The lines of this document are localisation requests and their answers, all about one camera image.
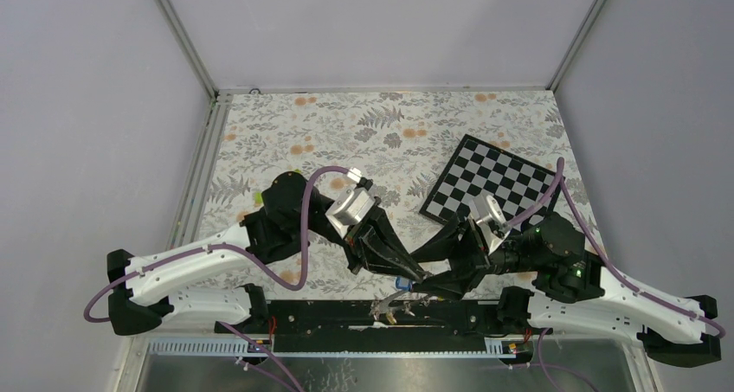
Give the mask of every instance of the white wall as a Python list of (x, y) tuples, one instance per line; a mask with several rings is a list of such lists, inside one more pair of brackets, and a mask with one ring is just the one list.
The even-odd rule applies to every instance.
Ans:
[(171, 0), (221, 88), (544, 86), (594, 0)]
[(0, 390), (99, 392), (82, 310), (164, 247), (208, 98), (153, 0), (0, 0), (0, 33)]
[[(607, 250), (635, 278), (708, 293), (734, 331), (734, 3), (609, 0), (557, 94)], [(731, 390), (723, 361), (659, 365), (666, 392)]]

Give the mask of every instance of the purple tube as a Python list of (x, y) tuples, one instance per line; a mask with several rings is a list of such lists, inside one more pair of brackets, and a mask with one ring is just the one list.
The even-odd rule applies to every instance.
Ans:
[[(528, 368), (538, 368), (538, 367), (540, 367), (540, 363), (514, 364), (512, 366), (512, 370), (528, 369)], [(548, 368), (548, 369), (561, 370), (563, 372), (570, 373), (571, 375), (573, 375), (573, 376), (581, 379), (582, 381), (584, 381), (587, 385), (589, 385), (589, 387), (591, 388), (591, 390), (593, 390), (594, 392), (600, 392), (599, 391), (599, 388), (597, 388), (594, 385), (594, 383), (592, 383), (591, 380), (588, 379), (588, 377), (584, 376), (579, 371), (573, 370), (571, 368), (567, 368), (565, 366), (561, 366), (559, 364), (553, 364), (553, 363), (546, 363), (545, 364), (545, 367)], [(483, 368), (483, 370), (509, 370), (509, 369), (510, 368), (507, 367), (507, 366), (491, 366), (489, 368)]]
[(308, 273), (308, 208), (311, 205), (313, 187), (319, 177), (329, 172), (346, 174), (349, 170), (336, 165), (321, 167), (311, 174), (311, 178), (306, 182), (306, 189), (303, 192), (303, 199), (300, 204), (300, 279), (298, 284), (292, 286), (293, 288), (286, 286), (286, 288), (293, 291), (298, 291), (306, 284), (306, 274)]
[(551, 374), (548, 373), (548, 367), (545, 366), (545, 362), (543, 361), (543, 337), (545, 337), (545, 333), (547, 333), (548, 330), (550, 330), (550, 328), (543, 329), (543, 331), (540, 332), (540, 337), (538, 337), (538, 362), (540, 363), (540, 369), (543, 370), (545, 377), (548, 378), (548, 381), (553, 385), (553, 388), (556, 388), (558, 392), (563, 392), (563, 389), (558, 386), (556, 381), (551, 377)]
[(300, 383), (298, 382), (298, 380), (296, 379), (296, 377), (293, 375), (293, 373), (291, 373), (291, 371), (288, 370), (288, 368), (286, 367), (286, 365), (283, 364), (283, 362), (281, 362), (278, 357), (275, 357), (275, 355), (273, 354), (273, 352), (270, 351), (270, 350), (268, 350), (267, 347), (261, 347), (261, 344), (255, 343), (253, 339), (251, 339), (250, 337), (245, 336), (244, 334), (242, 334), (239, 331), (237, 331), (237, 329), (235, 327), (232, 327), (231, 325), (229, 325), (227, 323), (224, 323), (223, 321), (220, 321), (219, 324), (222, 325), (222, 327), (226, 328), (227, 330), (232, 331), (232, 334), (234, 334), (235, 336), (237, 336), (237, 337), (241, 338), (242, 340), (244, 340), (244, 341), (252, 344), (253, 347), (255, 347), (256, 349), (260, 349), (263, 352), (265, 352), (265, 354), (268, 357), (270, 357), (273, 360), (273, 362), (275, 362), (275, 364), (277, 364), (278, 366), (280, 366), (281, 369), (283, 369), (283, 371), (286, 373), (286, 376), (288, 376), (291, 379), (291, 381), (293, 381), (293, 386), (295, 386), (296, 389), (299, 392), (305, 392), (303, 390), (303, 387), (300, 386)]
[[(195, 247), (194, 249), (190, 249), (190, 250), (185, 251), (185, 252), (182, 252), (180, 254), (172, 255), (172, 256), (164, 259), (164, 260), (160, 260), (160, 261), (154, 262), (154, 263), (152, 263), (150, 265), (146, 265), (145, 267), (143, 267), (143, 272), (144, 273), (147, 273), (148, 271), (151, 271), (151, 270), (155, 269), (156, 267), (160, 267), (162, 265), (171, 263), (174, 260), (180, 260), (181, 258), (185, 258), (185, 257), (191, 256), (193, 254), (200, 254), (201, 252), (204, 252), (204, 250), (202, 248)], [(84, 319), (86, 321), (88, 321), (89, 323), (106, 323), (107, 321), (110, 321), (110, 318), (109, 317), (103, 317), (103, 318), (92, 317), (92, 315), (91, 315), (92, 307), (94, 307), (94, 305), (97, 304), (97, 301), (99, 301), (102, 298), (102, 296), (104, 296), (105, 294), (107, 294), (107, 292), (111, 291), (115, 286), (118, 286), (118, 285), (122, 284), (123, 282), (128, 281), (128, 280), (131, 280), (131, 279), (133, 279), (133, 278), (135, 278), (135, 277), (137, 277), (139, 275), (140, 274), (138, 273), (138, 271), (133, 271), (131, 273), (125, 274), (125, 275), (117, 278), (115, 281), (107, 284), (107, 286), (105, 286), (99, 292), (97, 292), (96, 294), (94, 294), (94, 296), (92, 297), (92, 299), (90, 299), (89, 302), (87, 303), (87, 306), (84, 307)]]
[(553, 177), (553, 181), (550, 182), (550, 187), (545, 191), (545, 193), (543, 193), (537, 203), (533, 204), (528, 209), (523, 210), (522, 213), (520, 213), (519, 215), (507, 221), (507, 223), (505, 224), (505, 228), (514, 228), (520, 223), (525, 222), (531, 216), (535, 215), (535, 213), (539, 211), (540, 208), (542, 208), (551, 199), (551, 197), (553, 197), (553, 193), (556, 192), (558, 184), (563, 182), (564, 165), (565, 160), (563, 159), (563, 157), (559, 157), (556, 161), (556, 175)]
[[(337, 173), (343, 173), (346, 174), (348, 170), (344, 167), (338, 167), (338, 166), (328, 166), (328, 167), (321, 167), (320, 169), (316, 170), (312, 175), (311, 178), (308, 179), (308, 182), (306, 182), (306, 189), (303, 192), (303, 201), (301, 203), (301, 214), (300, 214), (300, 243), (301, 243), (301, 262), (300, 262), (300, 279), (298, 284), (291, 284), (284, 279), (282, 279), (278, 274), (274, 273), (270, 270), (265, 264), (262, 263), (262, 261), (258, 260), (253, 254), (246, 251), (245, 249), (241, 247), (237, 247), (236, 245), (229, 245), (226, 243), (219, 243), (212, 245), (211, 247), (214, 249), (227, 249), (232, 252), (237, 252), (238, 254), (241, 254), (251, 260), (259, 269), (261, 269), (267, 276), (272, 278), (276, 283), (278, 283), (280, 286), (291, 290), (291, 291), (298, 291), (306, 284), (306, 277), (308, 275), (308, 207), (311, 203), (311, 194), (313, 192), (313, 188), (316, 184), (316, 180), (321, 177), (323, 174), (328, 172), (337, 172)], [(146, 265), (143, 267), (143, 272), (147, 273), (148, 271), (152, 271), (156, 267), (161, 267), (166, 264), (170, 264), (174, 260), (180, 260), (182, 258), (185, 258), (187, 256), (191, 256), (193, 254), (200, 254), (201, 252), (204, 252), (204, 249), (201, 247), (196, 247), (193, 249), (190, 249), (188, 251), (182, 252), (180, 254), (172, 255), (168, 258), (165, 258), (163, 260), (160, 260), (158, 262), (154, 262), (150, 265)], [(133, 271), (129, 274), (126, 274), (115, 281), (107, 284), (104, 288), (102, 288), (99, 292), (94, 294), (92, 299), (87, 303), (87, 306), (84, 307), (84, 319), (90, 323), (106, 323), (110, 321), (109, 317), (104, 318), (96, 318), (92, 317), (92, 307), (94, 307), (95, 304), (97, 304), (97, 301), (99, 301), (102, 296), (104, 296), (107, 292), (111, 291), (115, 286), (118, 286), (122, 284), (125, 281), (128, 281), (134, 277), (137, 277), (139, 273), (137, 271)]]
[(283, 385), (283, 388), (285, 388), (285, 389), (288, 389), (288, 390), (289, 390), (289, 391), (291, 391), (291, 392), (296, 392), (296, 389), (294, 389), (294, 388), (293, 388), (293, 387), (292, 387), (291, 385), (289, 385), (289, 384), (288, 384), (288, 383), (287, 383), (286, 381), (284, 381), (284, 380), (280, 379), (280, 378), (279, 378), (279, 377), (277, 377), (276, 375), (273, 375), (272, 373), (268, 372), (267, 370), (264, 370), (264, 369), (258, 368), (258, 367), (257, 367), (256, 365), (254, 365), (254, 364), (247, 364), (247, 363), (244, 363), (244, 362), (238, 362), (238, 363), (239, 363), (239, 364), (240, 364), (241, 366), (244, 366), (244, 367), (246, 367), (246, 368), (247, 368), (247, 370), (254, 370), (255, 372), (258, 372), (258, 373), (260, 373), (260, 374), (262, 374), (262, 375), (264, 375), (264, 376), (267, 376), (267, 377), (269, 377), (270, 379), (273, 379), (273, 380), (274, 380), (274, 381), (276, 381), (277, 383), (280, 383), (281, 385)]
[(707, 318), (706, 316), (700, 316), (696, 312), (692, 312), (690, 310), (683, 309), (681, 307), (678, 307), (677, 305), (670, 304), (664, 299), (661, 299), (650, 292), (640, 292), (640, 288), (636, 286), (635, 284), (627, 281), (626, 278), (624, 278), (624, 275), (622, 275), (614, 264), (612, 264), (611, 260), (609, 260), (609, 257), (602, 251), (602, 247), (599, 246), (598, 243), (596, 243), (596, 240), (594, 239), (594, 236), (591, 234), (591, 229), (589, 229), (589, 225), (586, 224), (586, 222), (581, 217), (581, 214), (578, 213), (578, 209), (576, 208), (576, 205), (573, 203), (573, 200), (571, 200), (571, 195), (569, 193), (569, 189), (566, 186), (566, 183), (561, 182), (561, 190), (563, 191), (563, 196), (566, 198), (566, 201), (569, 204), (569, 207), (571, 208), (571, 213), (576, 218), (576, 221), (578, 222), (578, 225), (581, 227), (581, 230), (583, 231), (583, 234), (586, 235), (586, 238), (591, 243), (591, 246), (594, 247), (595, 251), (599, 254), (599, 258), (602, 259), (602, 262), (604, 262), (604, 266), (612, 273), (612, 275), (615, 276), (617, 280), (619, 280), (624, 286), (632, 290), (634, 293), (639, 293), (641, 297), (649, 299), (650, 301), (653, 301), (655, 304), (662, 305), (668, 310), (673, 310), (674, 312), (677, 312), (679, 314), (682, 314), (683, 316), (686, 316), (688, 318), (696, 318), (704, 324), (707, 324), (714, 329), (718, 330), (718, 334), (716, 337), (723, 338), (726, 336), (726, 330), (722, 325), (719, 323), (711, 320), (710, 318)]

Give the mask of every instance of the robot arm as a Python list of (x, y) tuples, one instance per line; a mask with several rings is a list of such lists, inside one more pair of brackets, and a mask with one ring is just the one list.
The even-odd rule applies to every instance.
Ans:
[[(497, 202), (491, 196), (478, 196), (470, 217), (455, 216), (409, 254), (379, 206), (379, 198), (370, 194), (372, 182), (358, 170), (350, 170), (347, 177), (356, 186), (336, 201), (313, 191), (307, 217), (311, 231), (342, 247), (353, 273), (364, 268), (404, 277), (413, 281), (412, 292), (458, 300), (488, 274), (537, 272), (532, 283), (535, 292), (519, 287), (503, 292), (498, 319), (505, 328), (522, 332), (528, 327), (550, 327), (601, 334), (642, 345), (651, 356), (657, 350), (656, 360), (678, 366), (668, 357), (717, 354), (718, 339), (705, 334), (703, 322), (621, 285), (596, 255), (584, 250), (583, 234), (558, 214), (525, 226), (522, 233), (509, 233)], [(110, 253), (110, 281), (139, 274), (109, 297), (115, 332), (137, 334), (163, 323), (167, 328), (198, 329), (211, 328), (215, 321), (237, 325), (267, 319), (265, 298), (256, 286), (228, 291), (188, 286), (247, 267), (252, 258), (268, 264), (298, 253), (305, 187), (300, 174), (283, 173), (263, 191), (263, 208), (229, 229), (161, 254)], [(185, 257), (165, 263), (182, 254)], [(430, 275), (420, 266), (436, 260), (448, 260), (450, 269)], [(697, 316), (716, 317), (715, 300), (709, 297), (681, 299), (628, 280)]]

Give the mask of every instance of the floral tablecloth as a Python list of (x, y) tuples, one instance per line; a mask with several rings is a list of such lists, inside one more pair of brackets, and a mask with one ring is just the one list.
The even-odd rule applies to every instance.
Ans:
[[(393, 227), (412, 251), (440, 226), (418, 214), (464, 134), (555, 170), (565, 157), (566, 183), (594, 230), (596, 222), (553, 94), (314, 93), (236, 95), (209, 185), (199, 237), (240, 221), (261, 207), (261, 195), (286, 170), (309, 177), (323, 165), (357, 167), (372, 178)], [(340, 175), (321, 177), (319, 190), (336, 197)], [(565, 200), (555, 210), (572, 219)], [(202, 281), (200, 286), (263, 286), (270, 299), (374, 299), (395, 292), (395, 278), (353, 275), (341, 249), (312, 235), (306, 287), (290, 292), (257, 267)], [(271, 264), (282, 278), (300, 277), (299, 255)], [(432, 272), (444, 265), (431, 264)], [(468, 298), (496, 299), (504, 286), (530, 286), (531, 274), (488, 276)]]

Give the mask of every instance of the checkerboard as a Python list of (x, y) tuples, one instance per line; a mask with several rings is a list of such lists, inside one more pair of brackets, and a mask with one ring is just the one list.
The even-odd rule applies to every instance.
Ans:
[[(505, 219), (510, 220), (535, 204), (554, 176), (553, 171), (465, 135), (428, 193), (420, 213), (439, 223), (446, 223), (454, 213), (466, 217), (469, 201), (486, 191), (497, 200)], [(553, 210), (560, 191), (559, 187), (549, 203), (530, 218), (531, 225)]]

